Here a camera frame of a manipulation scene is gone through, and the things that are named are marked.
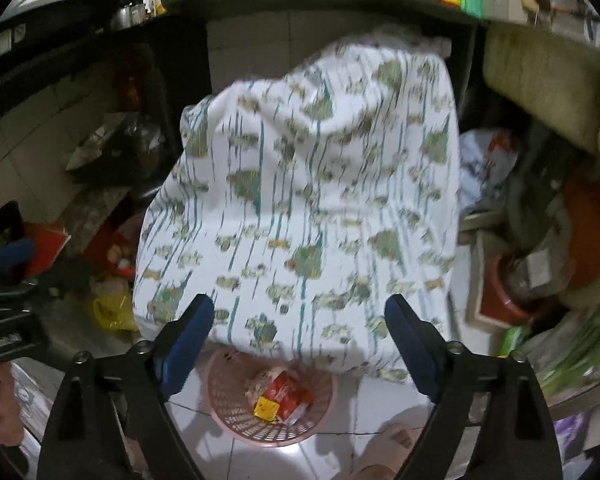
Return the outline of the white red plastic bag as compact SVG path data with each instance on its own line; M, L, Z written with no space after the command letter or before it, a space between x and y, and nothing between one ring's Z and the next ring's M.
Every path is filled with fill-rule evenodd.
M506 130L477 129L460 135L461 214L504 208L507 179L516 166L518 154Z

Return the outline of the red bowl of eggs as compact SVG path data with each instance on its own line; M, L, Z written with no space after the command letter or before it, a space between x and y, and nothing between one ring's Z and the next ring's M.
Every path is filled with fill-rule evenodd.
M132 282L135 278L137 240L111 226L101 226L83 252L93 271L107 272Z

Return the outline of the yellow plastic bag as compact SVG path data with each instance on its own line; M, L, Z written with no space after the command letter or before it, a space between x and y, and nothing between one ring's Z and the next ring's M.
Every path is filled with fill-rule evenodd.
M93 314L104 330L136 332L131 293L118 284L99 284L94 289Z

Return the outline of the red plastic stool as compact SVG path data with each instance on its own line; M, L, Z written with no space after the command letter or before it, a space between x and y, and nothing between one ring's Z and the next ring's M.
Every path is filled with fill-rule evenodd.
M24 278L34 278L50 270L71 238L60 221L52 223L26 222L24 232L26 237L32 240L34 246L32 257L24 271Z

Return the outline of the pink perforated plastic basket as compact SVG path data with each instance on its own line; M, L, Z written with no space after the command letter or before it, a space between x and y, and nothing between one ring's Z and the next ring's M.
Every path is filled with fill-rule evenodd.
M234 349L214 352L204 388L219 426L260 448L281 448L314 436L337 397L332 374L300 362L267 360Z

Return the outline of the white animal print tablecloth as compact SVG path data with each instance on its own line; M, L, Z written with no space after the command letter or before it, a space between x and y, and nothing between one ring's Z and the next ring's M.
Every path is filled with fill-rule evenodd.
M449 333L460 206L450 44L376 29L183 110L146 210L133 314L154 338L199 294L255 356L406 382L392 295Z

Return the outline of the red snack wrapper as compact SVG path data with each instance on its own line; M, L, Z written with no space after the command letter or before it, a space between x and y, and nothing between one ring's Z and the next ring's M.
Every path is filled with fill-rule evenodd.
M273 424L294 426L306 411L314 404L313 393L290 374L286 368L274 367L264 375L264 390L259 396L277 402L280 405L276 421Z

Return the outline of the yellow chicken snack packet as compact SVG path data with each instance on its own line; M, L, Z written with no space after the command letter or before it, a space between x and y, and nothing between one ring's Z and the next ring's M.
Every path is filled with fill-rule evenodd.
M253 415L258 419L272 424L276 421L279 408L280 405L277 402L270 400L265 396L259 396L253 407Z

